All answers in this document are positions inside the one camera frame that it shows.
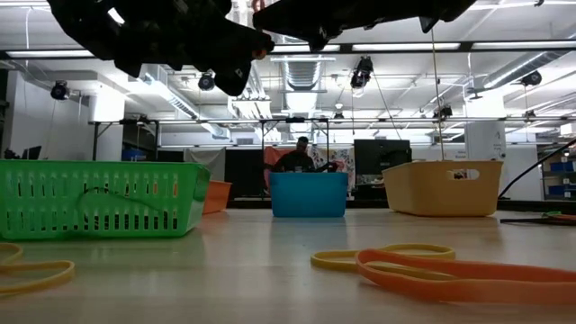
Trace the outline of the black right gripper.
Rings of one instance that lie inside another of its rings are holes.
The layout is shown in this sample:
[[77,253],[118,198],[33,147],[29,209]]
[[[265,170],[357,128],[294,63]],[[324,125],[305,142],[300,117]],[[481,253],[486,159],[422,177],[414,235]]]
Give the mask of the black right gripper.
[[[253,14],[257,29],[307,40],[311,36],[311,0],[278,0]],[[311,50],[322,50],[344,30],[371,29],[379,23],[413,18],[419,5],[413,0],[333,0],[315,13]]]

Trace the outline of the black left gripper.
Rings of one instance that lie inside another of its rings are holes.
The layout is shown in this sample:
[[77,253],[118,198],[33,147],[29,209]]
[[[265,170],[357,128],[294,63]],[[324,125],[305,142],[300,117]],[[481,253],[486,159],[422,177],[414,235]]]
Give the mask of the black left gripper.
[[[274,49],[271,36],[226,18],[231,0],[130,0],[130,73],[145,63],[193,65],[215,73],[215,85],[241,95],[254,50]],[[248,61],[232,67],[232,61]]]

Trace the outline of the yellow rubber band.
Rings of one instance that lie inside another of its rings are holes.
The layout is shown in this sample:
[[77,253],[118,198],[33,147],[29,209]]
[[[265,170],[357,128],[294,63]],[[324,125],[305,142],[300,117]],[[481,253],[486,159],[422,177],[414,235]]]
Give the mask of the yellow rubber band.
[[[437,259],[455,259],[456,257],[455,251],[450,247],[420,243],[392,244],[385,247],[378,247],[378,250],[409,257]],[[310,264],[325,270],[355,273],[355,257],[357,253],[358,250],[352,249],[320,251],[310,257]]]
[[22,262],[24,249],[17,244],[0,242],[0,275],[14,275],[22,272],[52,271],[56,273],[23,283],[0,285],[0,295],[18,295],[45,291],[58,287],[73,280],[76,275],[76,264],[69,260],[54,260],[41,262]]

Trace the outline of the green slotted plastic basket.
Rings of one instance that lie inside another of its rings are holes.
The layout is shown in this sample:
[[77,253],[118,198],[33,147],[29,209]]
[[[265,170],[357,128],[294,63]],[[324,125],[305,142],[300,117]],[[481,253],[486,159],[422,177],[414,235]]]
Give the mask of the green slotted plastic basket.
[[[194,163],[0,160],[0,237],[8,240],[175,238],[201,220],[211,179]],[[165,211],[90,193],[103,187]]]

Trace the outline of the yellow plastic bin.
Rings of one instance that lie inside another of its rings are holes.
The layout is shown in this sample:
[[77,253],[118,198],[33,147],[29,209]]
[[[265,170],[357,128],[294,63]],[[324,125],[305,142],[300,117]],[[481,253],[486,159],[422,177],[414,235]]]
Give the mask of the yellow plastic bin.
[[423,217],[486,217],[497,210],[498,160],[417,161],[382,172],[389,208]]

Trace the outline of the black cables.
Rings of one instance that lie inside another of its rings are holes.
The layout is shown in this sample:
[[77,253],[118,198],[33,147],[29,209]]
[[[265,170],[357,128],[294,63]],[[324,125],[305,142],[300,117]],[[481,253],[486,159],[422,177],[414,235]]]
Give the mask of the black cables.
[[501,219],[501,224],[539,224],[576,227],[576,220],[565,218]]

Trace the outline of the large orange rubber band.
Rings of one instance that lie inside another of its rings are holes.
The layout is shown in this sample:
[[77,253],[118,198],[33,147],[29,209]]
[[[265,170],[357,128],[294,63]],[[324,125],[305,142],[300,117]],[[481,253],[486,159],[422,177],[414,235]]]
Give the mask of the large orange rubber band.
[[[432,280],[388,273],[370,262],[407,266],[451,275]],[[430,302],[576,305],[576,272],[530,265],[404,256],[376,249],[355,255],[358,273],[386,291]]]

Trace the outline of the red cloth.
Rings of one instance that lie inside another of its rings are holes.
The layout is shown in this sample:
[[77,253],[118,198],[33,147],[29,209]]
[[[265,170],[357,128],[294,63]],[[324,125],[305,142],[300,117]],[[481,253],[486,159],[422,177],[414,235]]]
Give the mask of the red cloth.
[[265,147],[264,150],[264,179],[265,183],[268,184],[269,174],[271,173],[272,167],[278,162],[278,160],[284,155],[291,152],[291,148],[276,148],[276,147]]

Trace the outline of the grey cloth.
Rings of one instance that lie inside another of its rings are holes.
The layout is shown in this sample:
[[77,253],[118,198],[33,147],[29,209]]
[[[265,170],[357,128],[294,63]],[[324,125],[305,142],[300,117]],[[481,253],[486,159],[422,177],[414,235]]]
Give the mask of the grey cloth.
[[226,149],[197,149],[184,150],[184,162],[204,165],[211,172],[212,181],[225,180]]

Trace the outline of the person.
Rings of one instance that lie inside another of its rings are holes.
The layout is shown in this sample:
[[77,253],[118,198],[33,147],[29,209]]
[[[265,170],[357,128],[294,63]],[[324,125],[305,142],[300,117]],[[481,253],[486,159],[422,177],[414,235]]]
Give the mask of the person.
[[336,172],[338,164],[328,162],[323,166],[315,167],[313,159],[307,153],[309,140],[307,137],[299,137],[296,149],[283,155],[273,166],[272,171],[280,172],[303,172],[322,173],[324,171]]

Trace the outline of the orange plastic basket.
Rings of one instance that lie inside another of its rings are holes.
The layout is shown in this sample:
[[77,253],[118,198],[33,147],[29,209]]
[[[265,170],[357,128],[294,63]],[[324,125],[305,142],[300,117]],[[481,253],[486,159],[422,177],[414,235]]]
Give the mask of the orange plastic basket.
[[203,214],[222,212],[227,208],[232,183],[210,181],[206,199],[203,206]]

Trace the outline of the floral cloth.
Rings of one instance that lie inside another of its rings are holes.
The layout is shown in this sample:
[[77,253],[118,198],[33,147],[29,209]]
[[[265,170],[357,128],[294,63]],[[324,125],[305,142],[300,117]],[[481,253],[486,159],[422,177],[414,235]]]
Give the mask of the floral cloth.
[[322,167],[328,162],[337,165],[339,173],[346,173],[348,185],[354,186],[356,183],[356,161],[355,151],[353,148],[336,148],[326,149],[312,147],[309,149],[315,167]]

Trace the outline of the blue plastic bin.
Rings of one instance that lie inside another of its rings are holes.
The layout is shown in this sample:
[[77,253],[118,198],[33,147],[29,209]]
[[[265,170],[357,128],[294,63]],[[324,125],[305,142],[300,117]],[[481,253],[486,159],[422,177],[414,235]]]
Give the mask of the blue plastic bin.
[[269,189],[276,218],[342,218],[346,173],[271,173]]

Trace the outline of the thin metal vertical rod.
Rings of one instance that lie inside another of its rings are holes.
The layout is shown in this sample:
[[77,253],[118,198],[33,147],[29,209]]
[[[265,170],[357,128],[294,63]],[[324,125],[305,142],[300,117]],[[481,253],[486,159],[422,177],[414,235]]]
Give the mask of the thin metal vertical rod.
[[438,143],[440,146],[441,160],[444,161],[445,160],[445,146],[444,146],[444,139],[443,139],[443,133],[442,133],[443,116],[442,116],[442,108],[440,106],[440,104],[441,104],[440,92],[439,92],[440,79],[438,78],[438,74],[437,74],[437,47],[436,47],[436,38],[435,38],[434,27],[432,27],[432,29],[430,30],[430,36],[431,36],[432,56],[433,56],[432,59],[433,59],[433,69],[434,69],[435,89],[436,89],[436,112],[437,112],[436,117],[437,117]]

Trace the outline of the silver ventilation duct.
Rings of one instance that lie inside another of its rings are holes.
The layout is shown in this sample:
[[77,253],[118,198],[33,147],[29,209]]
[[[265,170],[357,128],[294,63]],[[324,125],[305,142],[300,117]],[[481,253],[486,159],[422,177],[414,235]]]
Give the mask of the silver ventilation duct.
[[283,57],[283,78],[290,91],[312,91],[320,85],[323,67],[335,58],[315,57]]

